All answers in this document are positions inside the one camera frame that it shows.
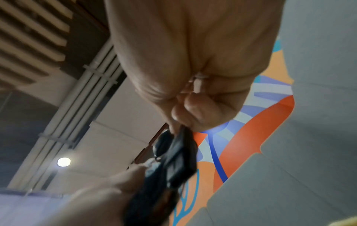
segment round ceiling light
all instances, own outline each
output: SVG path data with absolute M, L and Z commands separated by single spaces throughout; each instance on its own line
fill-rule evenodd
M 60 158 L 57 160 L 57 165 L 60 167 L 67 167 L 71 164 L 71 160 L 69 158 Z

